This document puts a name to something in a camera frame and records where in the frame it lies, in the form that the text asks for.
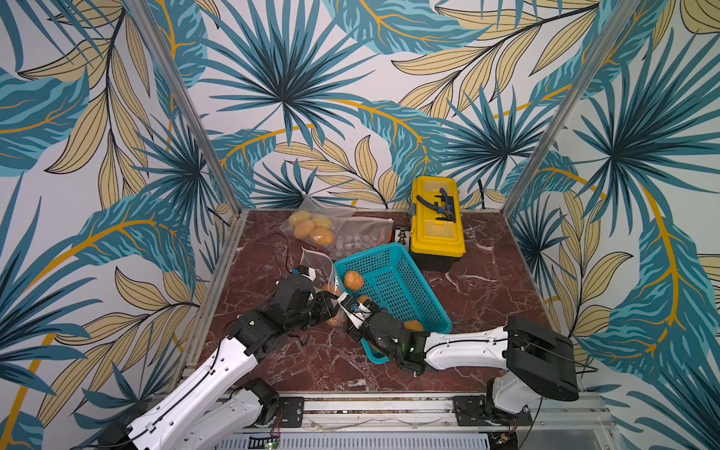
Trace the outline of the teal plastic basket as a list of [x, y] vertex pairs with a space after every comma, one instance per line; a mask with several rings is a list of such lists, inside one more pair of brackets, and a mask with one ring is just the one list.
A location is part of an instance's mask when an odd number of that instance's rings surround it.
[[[427, 332], [448, 334], [452, 322], [413, 258], [402, 245], [387, 244], [341, 259], [335, 263], [339, 287], [350, 296], [368, 296], [395, 318], [416, 321]], [[350, 291], [344, 283], [349, 272], [364, 280]]]

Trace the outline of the yellow potato top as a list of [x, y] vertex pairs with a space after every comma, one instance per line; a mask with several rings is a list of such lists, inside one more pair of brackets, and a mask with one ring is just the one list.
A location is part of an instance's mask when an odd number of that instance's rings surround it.
[[309, 238], [314, 244], [326, 248], [329, 248], [335, 242], [335, 234], [324, 227], [314, 228], [311, 231]]

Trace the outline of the yellow potato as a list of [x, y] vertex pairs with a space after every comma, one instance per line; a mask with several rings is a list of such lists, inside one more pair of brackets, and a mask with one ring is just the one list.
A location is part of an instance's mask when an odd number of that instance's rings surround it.
[[312, 218], [311, 212], [307, 210], [298, 210], [294, 212], [292, 215], [290, 215], [288, 219], [288, 223], [292, 227], [296, 227], [299, 223], [303, 221], [309, 221]]
[[314, 244], [326, 248], [329, 248], [335, 242], [335, 234], [324, 227], [314, 228], [311, 231], [309, 238]]

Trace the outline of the clear zipper bag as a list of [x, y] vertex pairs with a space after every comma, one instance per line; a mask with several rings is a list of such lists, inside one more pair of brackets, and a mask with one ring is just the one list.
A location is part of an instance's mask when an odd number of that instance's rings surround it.
[[321, 249], [331, 249], [345, 223], [356, 213], [349, 206], [324, 205], [305, 196], [300, 206], [286, 219], [280, 231]]

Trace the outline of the clear dotted bag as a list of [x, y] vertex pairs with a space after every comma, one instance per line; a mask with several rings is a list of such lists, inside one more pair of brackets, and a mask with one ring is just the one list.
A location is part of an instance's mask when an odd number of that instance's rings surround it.
[[391, 241], [393, 228], [393, 219], [350, 217], [340, 227], [329, 256], [336, 261], [385, 245]]
[[[330, 294], [337, 297], [343, 294], [341, 280], [335, 270], [333, 261], [328, 255], [320, 251], [303, 249], [300, 264], [315, 269], [316, 279], [314, 286], [316, 290], [330, 292]], [[339, 307], [336, 315], [326, 323], [333, 328], [343, 328], [346, 326], [347, 316]]]

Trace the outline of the greenish potato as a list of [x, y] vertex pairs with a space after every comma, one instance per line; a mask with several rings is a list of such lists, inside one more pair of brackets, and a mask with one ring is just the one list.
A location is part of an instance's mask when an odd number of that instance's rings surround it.
[[330, 217], [328, 216], [322, 214], [315, 214], [311, 217], [311, 220], [314, 222], [317, 228], [323, 228], [326, 230], [333, 229], [333, 220], [330, 219]]

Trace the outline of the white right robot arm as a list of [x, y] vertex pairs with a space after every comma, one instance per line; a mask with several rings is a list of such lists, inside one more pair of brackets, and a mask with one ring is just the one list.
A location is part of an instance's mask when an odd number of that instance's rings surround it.
[[549, 328], [519, 315], [491, 330], [442, 334], [416, 331], [371, 300], [346, 298], [339, 303], [350, 333], [414, 376], [456, 368], [502, 369], [487, 383], [489, 410], [517, 416], [537, 399], [579, 399], [573, 343]]

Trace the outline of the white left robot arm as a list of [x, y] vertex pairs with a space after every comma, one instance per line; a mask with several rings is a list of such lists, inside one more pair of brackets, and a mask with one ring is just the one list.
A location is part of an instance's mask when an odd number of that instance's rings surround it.
[[261, 380], [241, 389], [237, 400], [214, 405], [292, 334], [337, 315], [346, 295], [318, 291], [314, 280], [314, 269], [305, 266], [282, 279], [269, 300], [239, 316], [217, 350], [184, 382], [129, 425], [110, 427], [97, 448], [208, 449], [236, 429], [272, 421], [278, 394]]

